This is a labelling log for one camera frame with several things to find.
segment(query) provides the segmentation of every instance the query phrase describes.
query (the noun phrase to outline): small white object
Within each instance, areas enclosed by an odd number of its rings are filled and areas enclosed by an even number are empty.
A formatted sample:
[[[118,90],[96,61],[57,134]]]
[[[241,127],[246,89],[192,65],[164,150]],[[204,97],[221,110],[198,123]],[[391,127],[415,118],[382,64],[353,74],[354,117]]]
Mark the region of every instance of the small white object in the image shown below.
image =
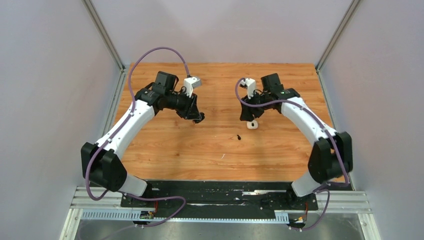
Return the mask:
[[[256,120],[248,121],[246,123],[246,126],[248,129],[257,129],[258,128],[258,122]]]
[[[192,97],[193,90],[202,85],[202,81],[197,76],[192,76],[184,79],[182,85],[185,87],[185,95]]]

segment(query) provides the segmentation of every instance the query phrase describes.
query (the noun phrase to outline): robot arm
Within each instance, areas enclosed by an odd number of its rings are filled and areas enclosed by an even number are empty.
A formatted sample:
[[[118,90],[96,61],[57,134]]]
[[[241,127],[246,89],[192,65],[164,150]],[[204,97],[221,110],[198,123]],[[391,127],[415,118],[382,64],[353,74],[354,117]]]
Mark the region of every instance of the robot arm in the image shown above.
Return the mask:
[[[81,148],[84,178],[94,153],[99,146],[105,143],[91,166],[90,182],[112,192],[120,191],[135,196],[143,195],[148,183],[127,173],[121,162],[124,152],[133,138],[147,122],[163,109],[175,110],[181,118],[193,120],[195,124],[205,119],[204,113],[199,112],[197,108],[197,95],[193,93],[194,88],[202,84],[201,80],[198,77],[184,79],[183,87],[178,92],[174,89],[176,80],[178,81],[178,78],[175,75],[158,72],[156,81],[142,88],[135,95],[134,109],[131,104],[116,125],[95,144],[89,142],[84,144]]]
[[[247,121],[249,129],[256,129],[258,123],[255,119],[259,118],[265,110],[276,109],[283,116],[290,119],[306,136],[312,145],[308,171],[291,184],[294,193],[298,197],[308,195],[322,183],[343,175],[337,157],[333,152],[334,148],[322,126],[335,139],[346,172],[352,171],[352,139],[347,132],[339,133],[325,124],[308,108],[299,93],[293,88],[284,89],[276,73],[262,77],[261,81],[263,85],[261,93],[258,92],[254,79],[246,78],[240,82],[240,86],[247,89],[247,95],[242,98],[244,102],[252,105],[266,104],[275,100],[283,100],[285,102],[280,101],[262,107],[250,107],[241,104],[240,120]],[[309,115],[304,109],[309,110],[315,117]]]

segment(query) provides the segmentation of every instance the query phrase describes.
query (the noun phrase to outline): white wall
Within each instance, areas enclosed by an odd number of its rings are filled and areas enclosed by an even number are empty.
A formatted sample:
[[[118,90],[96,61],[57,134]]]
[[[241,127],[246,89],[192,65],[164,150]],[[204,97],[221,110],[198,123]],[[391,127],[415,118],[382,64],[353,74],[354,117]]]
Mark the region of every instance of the white wall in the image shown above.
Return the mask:
[[[424,1],[364,0],[322,70],[382,239],[423,239]]]
[[[0,23],[0,239],[58,239],[119,71],[79,0],[3,0]]]
[[[351,0],[92,0],[122,60],[317,63]],[[179,62],[158,51],[148,62]]]

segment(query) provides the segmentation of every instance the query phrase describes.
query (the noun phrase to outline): metal floor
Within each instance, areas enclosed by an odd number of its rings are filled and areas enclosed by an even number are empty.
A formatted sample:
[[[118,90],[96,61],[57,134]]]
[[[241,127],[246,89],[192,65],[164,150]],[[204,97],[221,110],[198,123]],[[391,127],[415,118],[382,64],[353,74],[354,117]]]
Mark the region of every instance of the metal floor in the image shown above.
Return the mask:
[[[310,213],[306,226],[318,214]],[[120,220],[81,220],[75,240],[101,240],[133,225]],[[285,224],[166,222],[152,228],[131,228],[107,240],[364,240],[361,223],[354,213],[327,213],[316,228],[296,232]]]

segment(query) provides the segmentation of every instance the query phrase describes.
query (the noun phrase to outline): wooden table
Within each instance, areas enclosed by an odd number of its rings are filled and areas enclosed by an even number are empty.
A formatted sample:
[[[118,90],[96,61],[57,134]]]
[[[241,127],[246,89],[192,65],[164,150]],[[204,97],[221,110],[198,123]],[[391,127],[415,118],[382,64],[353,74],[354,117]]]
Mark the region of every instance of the wooden table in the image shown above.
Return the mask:
[[[285,88],[294,88],[324,122],[331,124],[324,95],[313,64],[189,63],[202,80],[194,90],[205,120],[193,124],[165,109],[134,138],[122,162],[142,179],[294,181],[306,170],[312,146],[287,118],[268,110],[249,130],[240,121],[241,104],[234,93],[241,77],[257,80],[278,73]],[[134,93],[154,82],[158,71],[186,77],[179,63],[141,63],[132,75]],[[240,88],[240,95],[246,90]],[[116,122],[131,103],[128,86],[122,93]]]

